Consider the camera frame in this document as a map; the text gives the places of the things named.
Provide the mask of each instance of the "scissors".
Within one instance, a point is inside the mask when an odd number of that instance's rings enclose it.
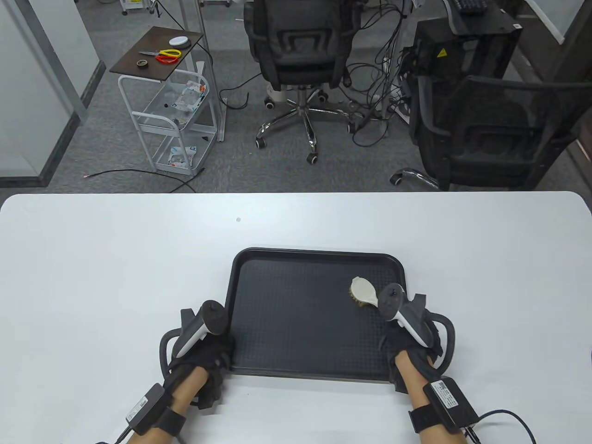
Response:
[[[177,63],[183,53],[178,49],[163,49],[158,52],[140,51],[140,54],[145,56],[154,56],[158,62],[165,64]]]

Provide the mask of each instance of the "keyboard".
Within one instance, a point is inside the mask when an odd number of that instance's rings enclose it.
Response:
[[[481,15],[487,11],[485,0],[452,0],[462,15]]]

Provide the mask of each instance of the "black tray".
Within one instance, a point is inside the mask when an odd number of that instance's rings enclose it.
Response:
[[[239,374],[387,381],[384,320],[349,295],[352,279],[405,288],[401,263],[370,253],[250,248],[234,259],[226,307]]]

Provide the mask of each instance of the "chrome chair leg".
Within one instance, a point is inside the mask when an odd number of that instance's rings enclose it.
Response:
[[[346,119],[349,119],[349,114],[346,113],[344,110],[323,110],[321,108],[309,108],[308,110],[314,112],[321,112],[323,114],[339,115],[345,117]]]
[[[317,96],[317,94],[319,93],[319,91],[321,91],[321,89],[320,88],[317,88],[312,93],[310,93],[310,95],[308,96],[308,99],[306,99],[306,103],[309,104],[310,101]]]
[[[296,115],[297,112],[298,112],[298,110],[288,111],[285,114],[282,114],[282,115],[276,117],[275,119],[270,120],[269,122],[266,122],[263,125],[261,125],[261,128],[259,128],[259,131],[257,132],[257,139],[261,139],[263,137],[263,135],[265,134],[265,131],[269,130],[272,126],[274,126],[275,124],[277,124],[283,120],[289,119],[293,115]]]
[[[423,182],[424,184],[428,185],[431,188],[435,188],[437,190],[440,190],[438,188],[438,183],[432,179],[430,176],[425,175],[424,173],[413,169],[413,168],[403,168],[400,169],[399,171],[397,171],[395,174],[393,174],[390,178],[390,182],[394,185],[400,185],[401,182],[403,181],[403,177],[405,176],[409,176],[409,177],[414,177],[417,180]]]
[[[313,125],[310,123],[308,112],[304,111],[302,114],[302,120],[304,121],[304,129],[306,130],[306,136],[308,137],[308,145],[313,153],[317,152],[317,136],[314,134]]]
[[[318,160],[318,153],[317,153],[317,136],[314,134],[313,125],[310,123],[310,118],[308,117],[308,111],[304,110],[302,113],[302,120],[304,122],[304,129],[306,130],[306,136],[308,137],[308,145],[310,146],[310,153],[306,156],[306,161],[314,165],[317,163]]]

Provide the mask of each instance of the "brush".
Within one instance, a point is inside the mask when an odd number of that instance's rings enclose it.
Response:
[[[352,284],[349,286],[349,295],[360,307],[365,305],[374,305],[374,307],[378,307],[376,289],[367,279],[359,276],[353,278]]]

